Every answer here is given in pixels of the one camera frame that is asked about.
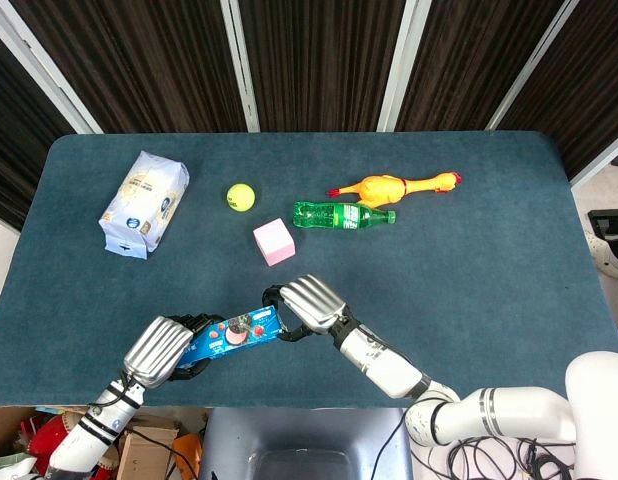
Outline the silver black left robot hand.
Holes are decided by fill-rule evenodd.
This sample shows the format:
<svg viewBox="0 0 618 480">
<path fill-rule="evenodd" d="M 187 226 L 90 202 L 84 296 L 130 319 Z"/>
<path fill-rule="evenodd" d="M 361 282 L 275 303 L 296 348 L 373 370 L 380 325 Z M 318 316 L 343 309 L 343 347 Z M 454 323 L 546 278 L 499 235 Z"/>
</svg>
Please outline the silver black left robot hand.
<svg viewBox="0 0 618 480">
<path fill-rule="evenodd" d="M 125 355 L 125 376 L 146 389 L 195 378 L 210 359 L 196 360 L 188 367 L 178 367 L 178 363 L 205 328 L 224 320 L 217 314 L 158 316 Z"/>
</svg>

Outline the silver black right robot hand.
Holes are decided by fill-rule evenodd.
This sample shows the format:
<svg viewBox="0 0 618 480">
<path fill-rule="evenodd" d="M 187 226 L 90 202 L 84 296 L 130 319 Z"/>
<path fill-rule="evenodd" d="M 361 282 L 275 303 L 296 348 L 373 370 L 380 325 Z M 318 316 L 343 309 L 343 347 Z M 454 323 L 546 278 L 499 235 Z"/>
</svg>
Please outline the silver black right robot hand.
<svg viewBox="0 0 618 480">
<path fill-rule="evenodd" d="M 336 349 L 340 349 L 347 336 L 357 329 L 360 322 L 348 304 L 324 281 L 307 274 L 285 285 L 273 285 L 262 295 L 264 307 L 276 310 L 284 304 L 301 321 L 293 331 L 287 328 L 278 334 L 284 342 L 297 342 L 312 334 L 329 334 Z"/>
</svg>

